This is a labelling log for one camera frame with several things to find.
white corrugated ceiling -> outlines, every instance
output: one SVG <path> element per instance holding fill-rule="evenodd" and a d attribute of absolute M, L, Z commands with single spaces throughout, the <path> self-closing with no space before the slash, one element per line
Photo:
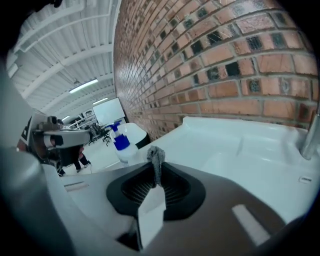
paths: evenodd
<path fill-rule="evenodd" d="M 58 118 L 76 116 L 115 95 L 113 39 L 121 0 L 63 0 L 22 25 L 9 74 L 33 107 Z M 98 83 L 73 94 L 75 81 Z"/>

black pants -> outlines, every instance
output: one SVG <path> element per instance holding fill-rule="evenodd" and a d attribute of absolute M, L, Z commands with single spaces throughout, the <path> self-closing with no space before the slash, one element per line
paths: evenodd
<path fill-rule="evenodd" d="M 79 160 L 81 162 L 81 164 L 83 164 L 84 166 L 87 165 L 87 164 L 90 164 L 90 162 L 86 159 L 85 155 L 83 155 L 83 157 Z M 79 161 L 75 162 L 74 165 L 75 165 L 75 168 L 77 170 L 80 170 L 81 169 L 81 166 L 80 166 L 80 163 Z"/>

metal faucet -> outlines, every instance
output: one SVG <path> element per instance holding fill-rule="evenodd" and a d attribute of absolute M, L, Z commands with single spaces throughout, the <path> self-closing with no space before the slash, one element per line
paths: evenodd
<path fill-rule="evenodd" d="M 316 106 L 315 115 L 309 131 L 305 137 L 305 141 L 300 148 L 300 154 L 303 158 L 310 160 L 311 157 L 314 155 L 318 144 L 320 143 L 320 95 L 318 95 L 318 103 Z"/>

black plastic base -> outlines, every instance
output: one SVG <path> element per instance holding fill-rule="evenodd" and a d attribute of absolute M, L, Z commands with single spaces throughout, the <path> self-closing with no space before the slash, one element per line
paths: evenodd
<path fill-rule="evenodd" d="M 114 180 L 106 189 L 106 196 L 115 210 L 137 218 L 138 208 L 151 188 L 155 187 L 151 163 Z M 204 185 L 196 178 L 164 162 L 161 185 L 165 192 L 164 221 L 183 220 L 191 216 L 206 197 Z"/>

ceiling light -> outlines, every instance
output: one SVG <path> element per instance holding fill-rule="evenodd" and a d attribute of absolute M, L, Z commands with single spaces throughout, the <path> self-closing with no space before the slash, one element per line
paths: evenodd
<path fill-rule="evenodd" d="M 65 118 L 62 119 L 62 121 L 66 120 L 69 117 L 70 117 L 70 115 L 67 115 Z"/>
<path fill-rule="evenodd" d="M 82 90 L 83 88 L 85 88 L 85 87 L 87 87 L 87 86 L 93 85 L 93 84 L 95 84 L 95 83 L 97 83 L 97 82 L 98 82 L 97 79 L 94 79 L 94 80 L 92 80 L 92 81 L 90 81 L 90 82 L 86 82 L 86 83 L 84 83 L 83 85 L 80 85 L 80 86 L 78 86 L 78 87 L 70 90 L 69 93 L 73 94 L 73 93 L 75 93 L 75 92 L 77 92 L 77 91 L 79 91 L 79 90 Z"/>
<path fill-rule="evenodd" d="M 98 104 L 99 102 L 103 102 L 104 100 L 107 100 L 108 98 L 103 98 L 103 99 L 100 99 L 94 103 L 92 103 L 92 105 L 95 105 L 95 104 Z"/>

